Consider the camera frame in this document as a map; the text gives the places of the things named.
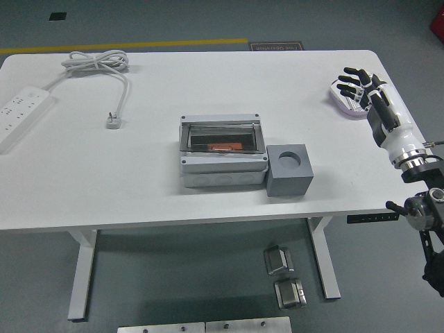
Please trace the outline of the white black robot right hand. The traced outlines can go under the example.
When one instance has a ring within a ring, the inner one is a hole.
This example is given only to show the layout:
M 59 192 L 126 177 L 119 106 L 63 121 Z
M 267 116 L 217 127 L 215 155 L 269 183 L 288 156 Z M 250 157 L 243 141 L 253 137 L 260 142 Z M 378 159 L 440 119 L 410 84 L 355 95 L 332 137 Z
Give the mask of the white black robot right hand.
M 402 171 L 424 164 L 426 148 L 413 134 L 410 113 L 396 88 L 364 69 L 346 67 L 343 71 L 336 87 L 367 111 L 373 139 L 387 151 L 391 164 Z

